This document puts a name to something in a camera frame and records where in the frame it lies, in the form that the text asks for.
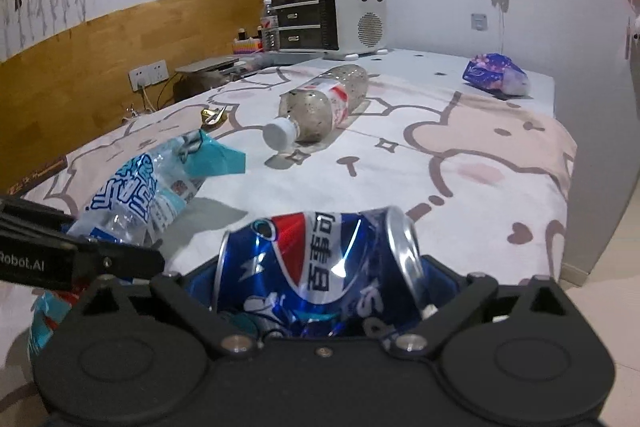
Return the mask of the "white three-drawer organizer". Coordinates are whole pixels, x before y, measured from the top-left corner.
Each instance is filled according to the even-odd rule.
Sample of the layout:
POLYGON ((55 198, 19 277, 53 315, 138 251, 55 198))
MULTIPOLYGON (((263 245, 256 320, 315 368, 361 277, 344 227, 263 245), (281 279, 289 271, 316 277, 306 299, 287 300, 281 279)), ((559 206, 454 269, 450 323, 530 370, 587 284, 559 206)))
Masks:
POLYGON ((335 0, 271 0, 271 6, 278 18, 282 49, 338 50, 335 0))

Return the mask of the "clear plastic bottle white cap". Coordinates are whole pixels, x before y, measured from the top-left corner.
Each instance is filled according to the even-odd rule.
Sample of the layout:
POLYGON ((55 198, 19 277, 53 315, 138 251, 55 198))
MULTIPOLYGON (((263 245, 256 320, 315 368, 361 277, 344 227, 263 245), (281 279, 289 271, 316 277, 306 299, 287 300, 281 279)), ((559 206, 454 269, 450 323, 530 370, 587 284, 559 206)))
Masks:
POLYGON ((278 116, 262 129, 278 153, 326 139, 366 99, 367 71, 354 64, 333 67, 280 96, 278 116))

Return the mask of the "white wall power socket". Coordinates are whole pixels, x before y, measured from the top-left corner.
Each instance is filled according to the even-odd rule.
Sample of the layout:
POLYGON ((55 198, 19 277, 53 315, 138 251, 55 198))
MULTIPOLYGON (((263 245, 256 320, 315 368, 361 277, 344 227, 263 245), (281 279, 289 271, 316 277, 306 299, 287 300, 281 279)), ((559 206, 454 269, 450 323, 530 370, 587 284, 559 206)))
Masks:
POLYGON ((142 88, 154 86, 169 79, 167 63, 160 60, 152 64, 143 65, 128 72, 131 90, 137 92, 142 88))

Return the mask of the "upright water bottle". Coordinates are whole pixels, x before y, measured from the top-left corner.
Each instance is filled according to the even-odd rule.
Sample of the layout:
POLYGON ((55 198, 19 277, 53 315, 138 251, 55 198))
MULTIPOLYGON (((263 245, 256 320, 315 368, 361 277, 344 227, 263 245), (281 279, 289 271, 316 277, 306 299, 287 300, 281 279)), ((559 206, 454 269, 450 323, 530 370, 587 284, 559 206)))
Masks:
POLYGON ((280 50, 279 20, 271 0, 264 0, 260 26, 262 26, 262 49, 265 52, 278 52, 280 50))

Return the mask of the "purple tissue pack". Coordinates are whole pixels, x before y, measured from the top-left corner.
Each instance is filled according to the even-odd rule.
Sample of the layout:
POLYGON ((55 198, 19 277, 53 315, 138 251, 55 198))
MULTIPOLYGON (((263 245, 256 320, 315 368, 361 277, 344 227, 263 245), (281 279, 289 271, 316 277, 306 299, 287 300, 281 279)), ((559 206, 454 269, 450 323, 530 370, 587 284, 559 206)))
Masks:
POLYGON ((480 54, 466 65, 462 79, 471 86, 487 92, 518 98, 530 92, 530 81, 510 57, 499 53, 480 54))

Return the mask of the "bear pattern tablecloth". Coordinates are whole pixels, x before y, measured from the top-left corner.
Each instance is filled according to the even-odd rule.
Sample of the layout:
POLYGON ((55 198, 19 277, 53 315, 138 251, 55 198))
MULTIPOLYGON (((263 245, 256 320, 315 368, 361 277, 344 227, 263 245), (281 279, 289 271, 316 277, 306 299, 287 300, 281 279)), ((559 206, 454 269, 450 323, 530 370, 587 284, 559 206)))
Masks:
POLYGON ((242 150, 246 170, 207 180, 166 231, 170 269, 213 258, 225 231, 256 218, 394 205, 414 221, 421 251, 460 273, 507 284, 557 277, 577 145, 554 118, 552 80, 533 75, 528 98, 505 102, 466 87, 452 56, 394 51, 362 66, 367 100, 320 144, 279 155, 262 127, 284 92, 329 63, 270 67, 79 147, 28 198, 78 213, 126 160, 194 129, 203 108, 222 107, 228 118, 214 137, 242 150))

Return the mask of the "white wall switch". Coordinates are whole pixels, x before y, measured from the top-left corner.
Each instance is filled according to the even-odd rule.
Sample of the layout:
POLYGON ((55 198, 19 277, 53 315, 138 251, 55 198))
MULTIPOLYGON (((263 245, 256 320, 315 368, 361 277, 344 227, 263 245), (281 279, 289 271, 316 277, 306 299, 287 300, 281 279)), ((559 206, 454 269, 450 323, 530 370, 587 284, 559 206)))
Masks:
POLYGON ((471 27, 476 31, 486 31, 488 19, 486 14, 473 13, 471 15, 471 27))

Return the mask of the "grey laptop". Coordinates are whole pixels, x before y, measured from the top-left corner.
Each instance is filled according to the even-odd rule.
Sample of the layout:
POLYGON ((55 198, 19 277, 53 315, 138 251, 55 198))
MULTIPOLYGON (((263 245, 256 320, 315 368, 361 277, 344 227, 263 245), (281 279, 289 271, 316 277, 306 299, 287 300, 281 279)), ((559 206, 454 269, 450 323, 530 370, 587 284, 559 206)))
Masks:
POLYGON ((211 70, 227 69, 233 66, 239 57, 235 55, 225 55, 217 57, 209 57, 205 60, 197 61, 184 66, 179 66, 175 72, 182 75, 198 74, 199 72, 210 72, 211 70))

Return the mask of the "gold foil wrapper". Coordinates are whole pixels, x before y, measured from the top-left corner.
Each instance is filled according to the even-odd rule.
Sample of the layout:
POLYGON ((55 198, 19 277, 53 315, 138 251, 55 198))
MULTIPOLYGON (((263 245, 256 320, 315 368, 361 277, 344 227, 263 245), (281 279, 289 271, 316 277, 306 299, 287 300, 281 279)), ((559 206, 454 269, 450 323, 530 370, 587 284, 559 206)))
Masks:
POLYGON ((227 109, 224 107, 203 108, 201 121, 203 128, 219 128, 228 120, 227 109))

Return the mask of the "colourful small box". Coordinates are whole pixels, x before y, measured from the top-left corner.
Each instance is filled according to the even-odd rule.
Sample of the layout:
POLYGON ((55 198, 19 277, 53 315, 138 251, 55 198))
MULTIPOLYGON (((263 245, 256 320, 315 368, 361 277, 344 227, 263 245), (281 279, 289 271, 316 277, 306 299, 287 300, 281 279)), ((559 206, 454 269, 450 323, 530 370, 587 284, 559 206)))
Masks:
POLYGON ((244 28, 238 30, 238 35, 232 42, 232 53, 235 55, 250 55, 262 52, 262 34, 252 37, 244 28))

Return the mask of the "white space heater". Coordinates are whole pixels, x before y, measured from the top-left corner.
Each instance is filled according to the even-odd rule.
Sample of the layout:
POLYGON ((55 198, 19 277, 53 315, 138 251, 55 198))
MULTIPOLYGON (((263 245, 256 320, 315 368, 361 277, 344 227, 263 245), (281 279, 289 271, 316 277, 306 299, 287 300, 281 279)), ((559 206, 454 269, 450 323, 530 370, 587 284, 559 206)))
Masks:
POLYGON ((321 49, 330 57, 386 49, 386 0, 319 0, 321 49))

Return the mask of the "crushed blue Pepsi can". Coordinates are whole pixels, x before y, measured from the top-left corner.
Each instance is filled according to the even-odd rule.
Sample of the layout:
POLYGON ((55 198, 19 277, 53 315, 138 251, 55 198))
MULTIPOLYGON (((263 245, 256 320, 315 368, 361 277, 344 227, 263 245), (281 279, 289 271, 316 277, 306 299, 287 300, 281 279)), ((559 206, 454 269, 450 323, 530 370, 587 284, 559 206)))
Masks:
POLYGON ((426 282, 399 208, 303 211, 226 233, 213 309, 261 340, 380 338, 422 319, 426 282))

